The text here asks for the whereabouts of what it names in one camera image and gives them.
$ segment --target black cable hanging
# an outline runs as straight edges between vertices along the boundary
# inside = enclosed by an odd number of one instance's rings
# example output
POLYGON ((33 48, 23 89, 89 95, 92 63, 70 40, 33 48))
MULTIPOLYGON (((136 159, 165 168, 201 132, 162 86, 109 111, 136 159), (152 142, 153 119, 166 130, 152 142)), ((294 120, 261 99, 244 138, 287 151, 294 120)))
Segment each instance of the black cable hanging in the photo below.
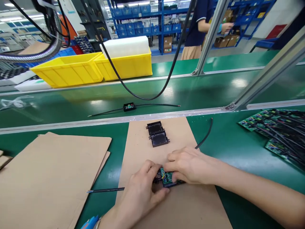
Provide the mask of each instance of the black cable hanging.
POLYGON ((186 27, 187 27, 188 21, 189 21, 189 19, 190 19, 191 11, 192 11, 192 9, 193 9, 194 6, 195 6, 196 0, 191 0, 191 2, 190 2, 190 7, 188 8, 188 11, 187 11, 187 14, 186 14, 186 18, 185 18, 185 26, 183 26, 182 33, 181 33, 181 36, 180 36, 180 39, 179 39, 179 42, 178 42, 178 47, 177 47, 177 50, 176 50, 176 53, 175 53, 175 57, 174 57, 174 60, 173 60, 173 63, 172 63, 170 72, 169 72, 169 74, 168 74, 168 78, 167 78, 167 80, 166 80, 166 82, 165 82, 165 85, 164 85, 164 87, 162 88, 162 90, 160 91, 160 93, 159 93, 158 95, 156 95, 155 97, 153 97, 153 98, 142 98, 142 97, 140 97, 140 96, 137 96, 136 94, 134 94, 131 90, 129 90, 129 89, 127 88, 127 86, 124 84, 123 80, 121 79, 121 77, 119 76, 117 70, 115 69, 115 67, 114 67, 114 65, 113 65, 113 62, 112 62, 112 60, 111 60, 111 58, 110 58, 110 56, 109 56, 109 54, 108 54, 108 52, 107 52, 107 50, 106 50, 106 48, 105 48, 105 45, 104 45, 102 36, 101 36, 101 34, 99 33, 99 31, 97 30, 97 28, 96 28, 94 22, 92 21, 92 17, 91 17, 91 15, 90 15, 90 13, 89 13, 89 10, 88 10, 87 7, 86 7, 86 4, 85 4, 84 0, 80 0, 80 1, 81 1, 82 5, 83 5, 83 7, 84 7, 84 9, 85 9, 85 11, 86 11, 86 13, 87 13, 87 16, 88 16, 88 18, 89 18, 89 20, 90 20, 90 22, 91 22, 92 27, 94 28, 94 31, 95 31, 96 35, 98 36, 98 38, 99 38, 99 40, 100 40, 100 42, 101 42, 101 45, 102 45, 102 47, 103 47, 103 49, 104 49, 104 51, 105 51, 105 54, 106 54, 106 56, 107 56, 107 58, 108 58, 108 60, 109 60, 109 62, 110 62, 110 64, 111 64, 111 66, 112 66, 112 68, 113 68, 115 74, 117 75, 118 79, 120 80, 120 82, 121 82, 121 84, 124 86, 124 88, 125 88, 130 94, 132 94, 133 96, 135 96, 135 97, 137 97, 137 98, 139 98, 139 99, 142 99, 142 100, 154 100, 154 99, 158 98, 158 97, 164 92, 164 90, 165 90, 165 88, 167 87, 168 82, 169 82, 169 80, 170 80, 170 78, 171 78, 171 76, 172 76, 172 73, 173 73, 173 70, 174 70, 174 67, 175 67, 175 64, 176 64, 178 55, 179 55, 180 47, 181 47, 181 45, 182 45, 182 40, 184 39, 184 35, 185 35, 185 33, 186 33, 186 27))

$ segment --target wall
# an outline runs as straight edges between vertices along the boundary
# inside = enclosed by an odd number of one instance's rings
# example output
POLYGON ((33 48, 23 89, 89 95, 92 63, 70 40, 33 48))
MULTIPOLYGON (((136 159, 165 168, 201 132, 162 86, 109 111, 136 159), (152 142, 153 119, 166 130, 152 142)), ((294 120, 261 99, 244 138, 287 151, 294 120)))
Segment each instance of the wall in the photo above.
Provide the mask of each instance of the wall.
MULTIPOLYGON (((253 37, 265 39, 276 25, 290 24, 303 7, 302 0, 277 0, 253 37)), ((250 27, 246 35, 254 30, 250 27)))

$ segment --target wires bundle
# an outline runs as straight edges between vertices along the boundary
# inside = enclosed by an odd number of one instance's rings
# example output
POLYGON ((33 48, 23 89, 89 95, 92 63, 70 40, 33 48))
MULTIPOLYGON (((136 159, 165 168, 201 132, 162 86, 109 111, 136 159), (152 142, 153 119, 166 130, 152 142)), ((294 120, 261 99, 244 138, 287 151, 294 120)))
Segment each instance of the wires bundle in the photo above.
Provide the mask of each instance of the wires bundle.
POLYGON ((239 124, 269 138, 268 150, 305 170, 305 112, 268 109, 239 124))

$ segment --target worker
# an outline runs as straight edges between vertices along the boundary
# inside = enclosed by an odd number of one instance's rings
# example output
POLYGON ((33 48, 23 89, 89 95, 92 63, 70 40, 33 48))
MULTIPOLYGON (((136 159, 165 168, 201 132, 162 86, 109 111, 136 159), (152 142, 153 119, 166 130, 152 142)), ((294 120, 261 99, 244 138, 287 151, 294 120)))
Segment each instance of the worker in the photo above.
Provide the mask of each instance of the worker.
MULTIPOLYGON (((285 228, 305 228, 305 195, 281 184, 244 172, 197 149, 183 148, 167 156, 164 170, 175 171, 172 180, 213 184, 234 192, 262 209, 285 228)), ((101 219, 99 229, 130 229, 159 204, 170 190, 152 192, 160 164, 145 161, 133 174, 122 199, 101 219)))
MULTIPOLYGON (((209 21, 214 13, 213 2, 213 0, 197 0, 191 25, 184 43, 181 60, 200 58, 201 46, 206 33, 210 29, 209 21)), ((226 34, 231 30, 233 25, 233 23, 220 24, 218 32, 226 34)))

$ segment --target metal frame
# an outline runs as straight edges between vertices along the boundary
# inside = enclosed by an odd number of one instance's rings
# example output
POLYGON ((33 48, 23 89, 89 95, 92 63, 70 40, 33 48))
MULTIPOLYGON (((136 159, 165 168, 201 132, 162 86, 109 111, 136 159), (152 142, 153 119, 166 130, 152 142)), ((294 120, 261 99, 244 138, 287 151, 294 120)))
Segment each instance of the metal frame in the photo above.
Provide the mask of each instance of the metal frame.
POLYGON ((305 26, 266 65, 255 80, 228 106, 227 111, 245 110, 247 105, 270 87, 282 73, 305 57, 305 26))
POLYGON ((200 59, 197 64, 197 68, 194 70, 192 75, 198 76, 203 71, 204 64, 209 56, 209 52, 212 49, 213 43, 215 41, 219 26, 221 24, 221 20, 225 15, 225 11, 228 8, 230 0, 219 0, 214 12, 214 16, 212 19, 212 23, 207 33, 207 39, 204 42, 203 49, 200 55, 200 59))

